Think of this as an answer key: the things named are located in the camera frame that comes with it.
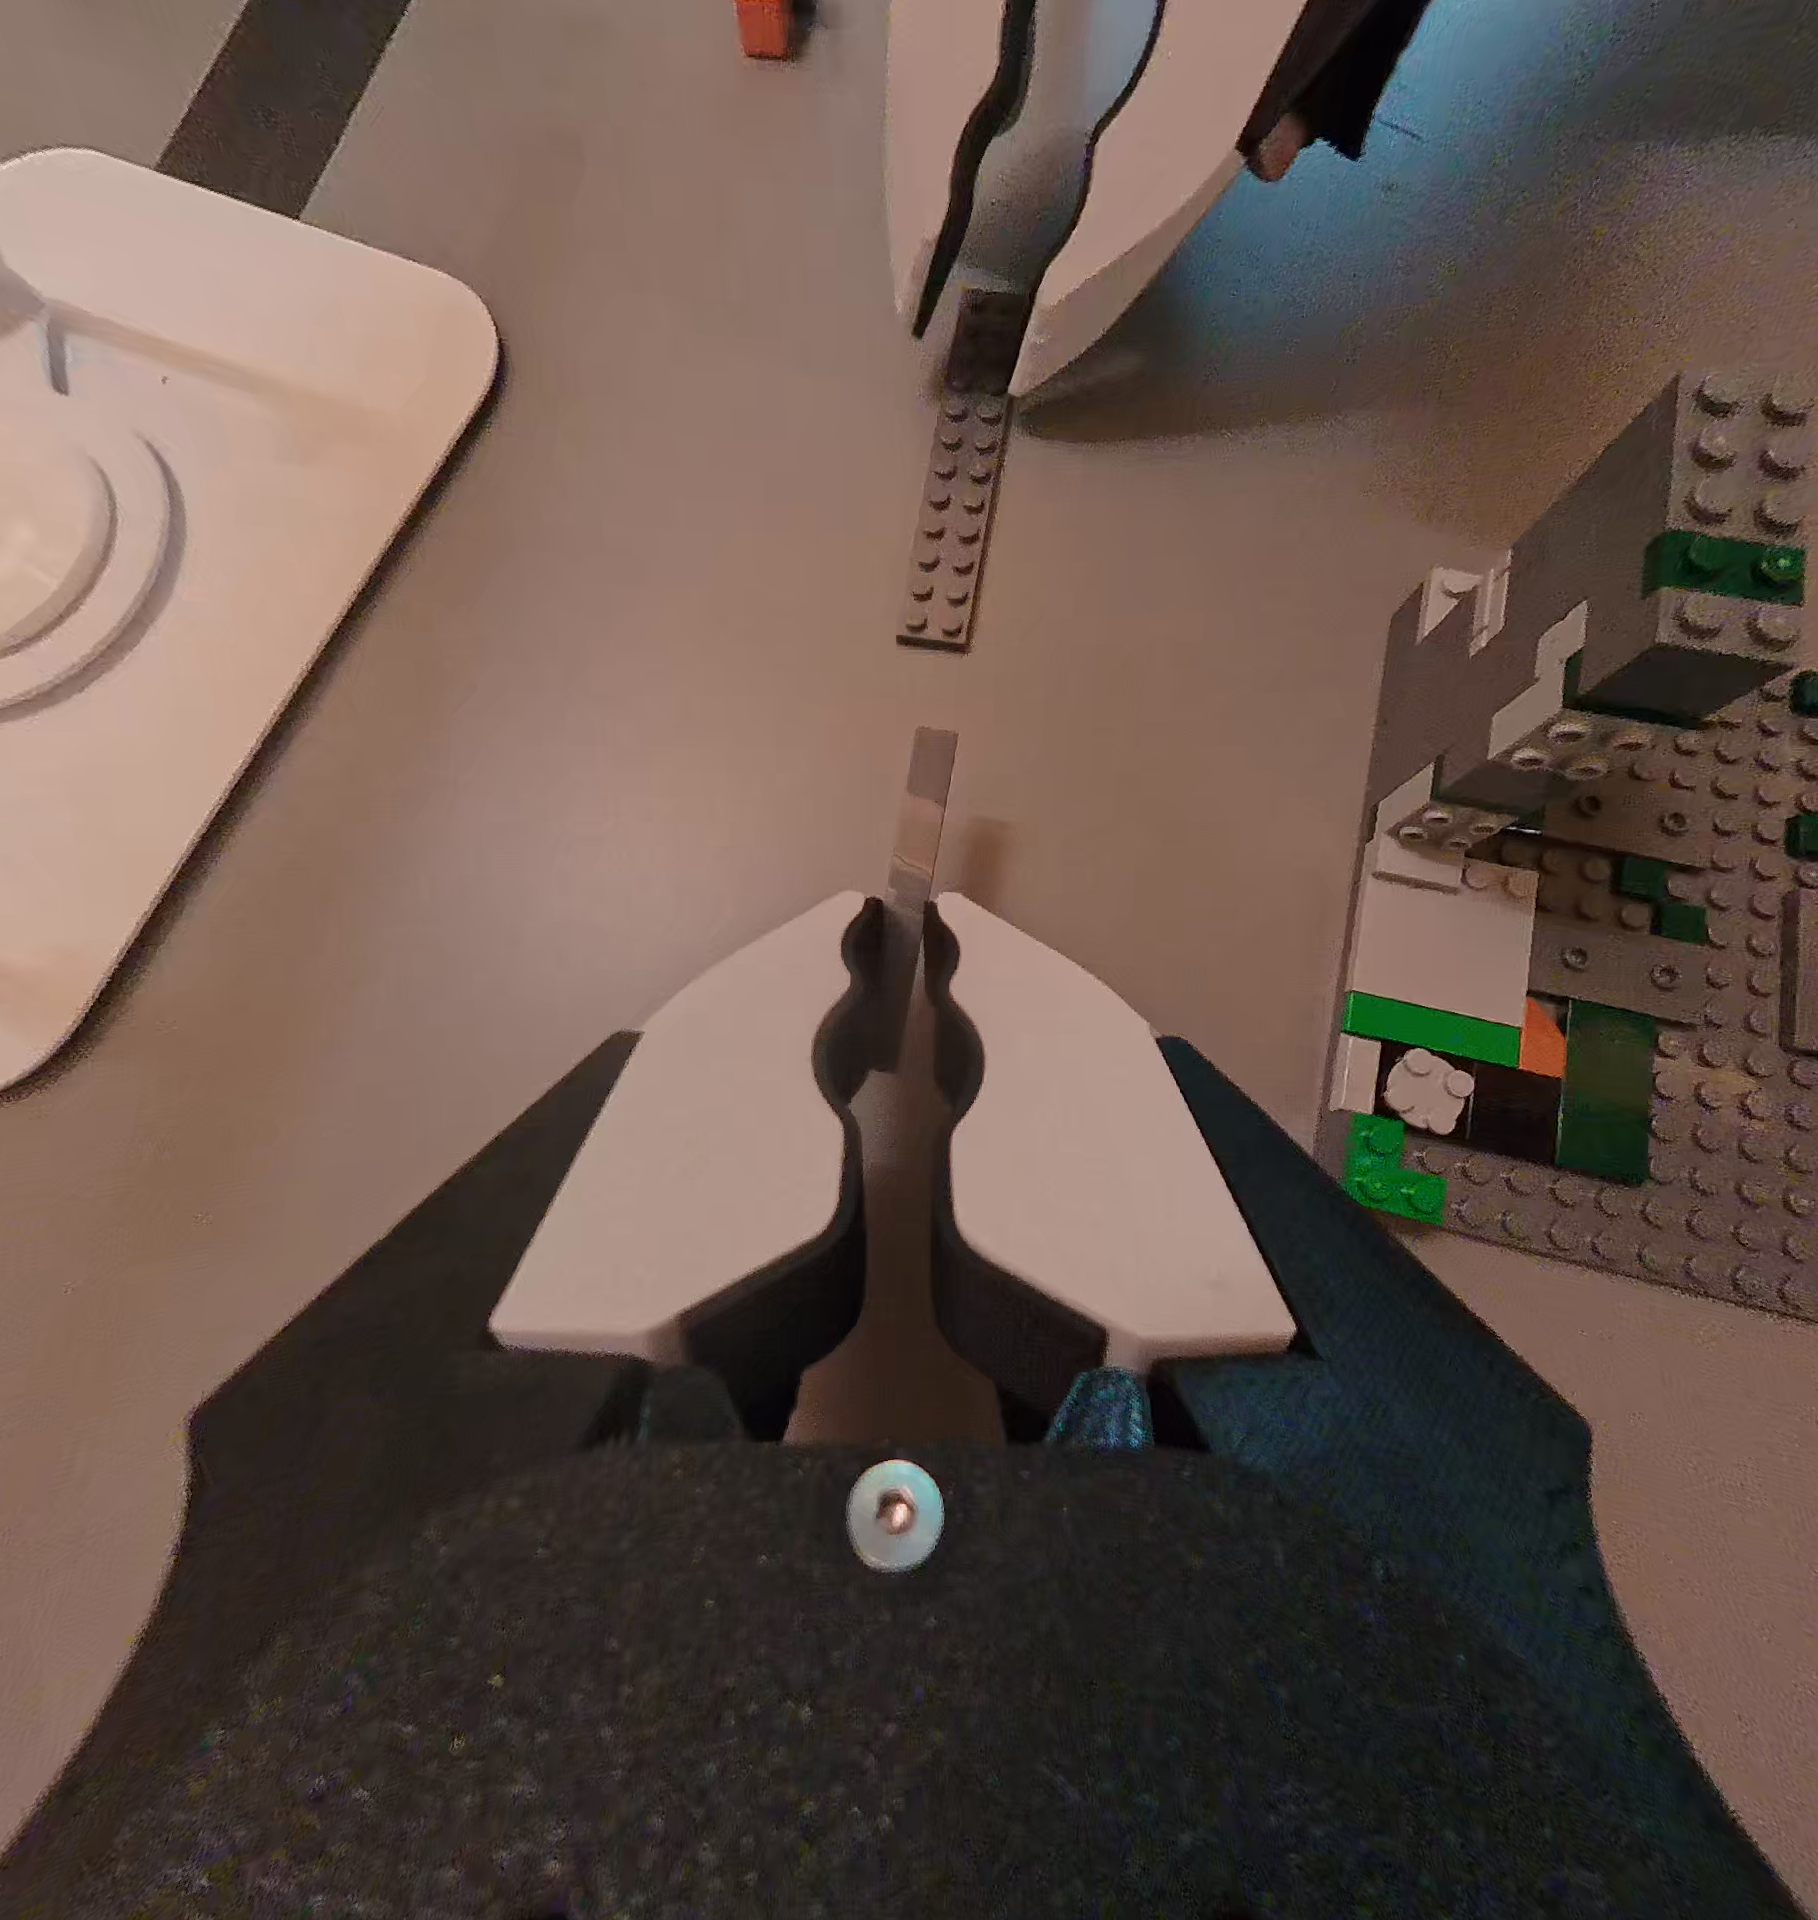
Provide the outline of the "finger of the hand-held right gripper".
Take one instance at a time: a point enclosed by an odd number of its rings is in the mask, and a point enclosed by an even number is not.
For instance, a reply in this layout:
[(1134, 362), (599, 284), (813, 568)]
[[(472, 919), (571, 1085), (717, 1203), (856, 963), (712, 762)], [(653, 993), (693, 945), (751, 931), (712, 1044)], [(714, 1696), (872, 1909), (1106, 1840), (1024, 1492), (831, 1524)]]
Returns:
[(990, 144), (1014, 118), (1036, 3), (892, 1), (887, 223), (897, 315), (922, 337), (970, 233)]
[(1008, 377), (1038, 396), (1095, 348), (1243, 169), (1243, 136), (1305, 1), (1160, 1), (1088, 134), (1073, 215), (1047, 253)]

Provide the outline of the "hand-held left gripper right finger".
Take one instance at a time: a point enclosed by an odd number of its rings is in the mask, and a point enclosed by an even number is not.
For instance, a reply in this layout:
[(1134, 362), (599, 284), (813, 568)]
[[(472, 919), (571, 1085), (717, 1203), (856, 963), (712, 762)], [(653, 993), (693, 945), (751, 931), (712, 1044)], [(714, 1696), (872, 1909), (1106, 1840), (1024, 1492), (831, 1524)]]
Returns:
[(1041, 1438), (1084, 1376), (1268, 1357), (1299, 1337), (1155, 1025), (963, 892), (924, 917), (945, 1131), (932, 1304)]

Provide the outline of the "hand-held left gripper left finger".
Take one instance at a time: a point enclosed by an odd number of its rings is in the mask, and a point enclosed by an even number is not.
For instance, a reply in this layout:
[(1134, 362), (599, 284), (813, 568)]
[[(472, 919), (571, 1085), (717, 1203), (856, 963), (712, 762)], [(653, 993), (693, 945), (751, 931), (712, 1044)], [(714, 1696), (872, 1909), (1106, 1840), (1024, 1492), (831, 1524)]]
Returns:
[(507, 1350), (705, 1369), (753, 1438), (866, 1300), (864, 1146), (887, 910), (839, 892), (638, 1030), (488, 1329)]

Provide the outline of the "long dark grey brick plate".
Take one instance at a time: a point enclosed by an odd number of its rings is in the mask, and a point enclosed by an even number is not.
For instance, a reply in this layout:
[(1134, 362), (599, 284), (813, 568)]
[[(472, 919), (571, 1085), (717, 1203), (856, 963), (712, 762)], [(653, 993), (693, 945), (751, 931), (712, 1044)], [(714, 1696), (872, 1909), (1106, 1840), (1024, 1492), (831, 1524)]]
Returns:
[(897, 641), (904, 647), (970, 650), (1012, 436), (1012, 377), (1026, 315), (1018, 292), (969, 288), (963, 294), (897, 616)]

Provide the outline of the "small light grey tile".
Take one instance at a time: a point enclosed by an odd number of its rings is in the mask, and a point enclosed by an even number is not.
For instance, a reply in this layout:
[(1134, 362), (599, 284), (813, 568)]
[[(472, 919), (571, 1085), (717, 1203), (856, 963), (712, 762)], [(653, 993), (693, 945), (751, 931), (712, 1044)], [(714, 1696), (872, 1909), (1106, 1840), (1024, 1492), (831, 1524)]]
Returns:
[(918, 727), (913, 738), (897, 838), (882, 893), (884, 937), (874, 1066), (897, 1071), (922, 959), (922, 927), (935, 893), (960, 738)]

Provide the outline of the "grey desk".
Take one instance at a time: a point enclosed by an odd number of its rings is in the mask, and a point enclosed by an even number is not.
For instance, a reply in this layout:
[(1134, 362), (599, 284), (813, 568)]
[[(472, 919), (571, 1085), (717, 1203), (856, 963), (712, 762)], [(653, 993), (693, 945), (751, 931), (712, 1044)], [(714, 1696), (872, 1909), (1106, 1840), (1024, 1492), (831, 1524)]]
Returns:
[(1435, 3), (1369, 156), (1237, 184), (1026, 418), (970, 654), (902, 647), (884, 35), (413, 3), (320, 175), (486, 299), (505, 382), (0, 1095), (0, 1853), (148, 1621), (193, 1408), (613, 1030), (877, 889), (918, 723), (943, 883), (1305, 1139), (1399, 601), (1680, 362), (1780, 340), (1818, 397), (1818, 3)]

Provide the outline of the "black desk slot cover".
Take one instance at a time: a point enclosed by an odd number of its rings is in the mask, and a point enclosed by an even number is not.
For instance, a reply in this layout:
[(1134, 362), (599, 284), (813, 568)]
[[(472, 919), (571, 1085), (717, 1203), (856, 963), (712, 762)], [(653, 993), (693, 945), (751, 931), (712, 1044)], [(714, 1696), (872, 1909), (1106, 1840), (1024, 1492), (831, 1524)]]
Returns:
[(300, 218), (408, 1), (247, 1), (157, 173)]

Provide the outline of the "person's right hand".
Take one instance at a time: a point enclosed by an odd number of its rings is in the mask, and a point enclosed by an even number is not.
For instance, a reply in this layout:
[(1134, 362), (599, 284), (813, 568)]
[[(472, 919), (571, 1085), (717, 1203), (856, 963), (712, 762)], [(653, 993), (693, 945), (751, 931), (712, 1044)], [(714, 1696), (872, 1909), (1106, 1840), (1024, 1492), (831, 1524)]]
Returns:
[(1359, 162), (1430, 1), (1305, 1), (1237, 149), (1274, 184), (1315, 145)]

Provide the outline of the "grey brick baseplate build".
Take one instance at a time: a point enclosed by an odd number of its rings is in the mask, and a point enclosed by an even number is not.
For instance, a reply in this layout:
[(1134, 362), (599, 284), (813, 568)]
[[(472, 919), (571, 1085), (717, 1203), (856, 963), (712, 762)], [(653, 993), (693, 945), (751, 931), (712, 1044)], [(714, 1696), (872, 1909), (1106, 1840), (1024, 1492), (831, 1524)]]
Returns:
[(1818, 1326), (1816, 411), (1689, 366), (1395, 614), (1315, 1135), (1381, 1217)]

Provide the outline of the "white lamp base stand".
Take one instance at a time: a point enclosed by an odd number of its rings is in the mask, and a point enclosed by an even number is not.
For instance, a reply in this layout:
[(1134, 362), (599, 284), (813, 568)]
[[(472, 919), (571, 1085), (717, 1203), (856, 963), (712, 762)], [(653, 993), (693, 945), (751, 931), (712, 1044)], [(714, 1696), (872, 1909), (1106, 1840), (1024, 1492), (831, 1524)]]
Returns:
[(464, 282), (85, 147), (0, 162), (0, 1092), (73, 1040), (478, 413)]

